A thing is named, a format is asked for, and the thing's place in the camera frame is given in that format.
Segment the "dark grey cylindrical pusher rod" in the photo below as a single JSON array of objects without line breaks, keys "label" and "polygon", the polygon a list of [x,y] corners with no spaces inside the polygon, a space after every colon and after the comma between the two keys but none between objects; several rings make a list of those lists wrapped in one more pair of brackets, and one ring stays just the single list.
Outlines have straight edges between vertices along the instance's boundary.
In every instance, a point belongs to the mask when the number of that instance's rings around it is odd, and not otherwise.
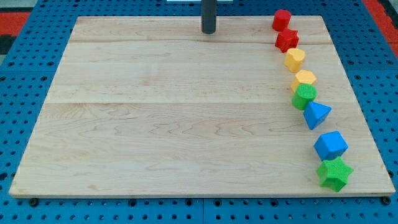
[{"label": "dark grey cylindrical pusher rod", "polygon": [[201,31],[213,34],[216,31],[217,0],[201,1]]}]

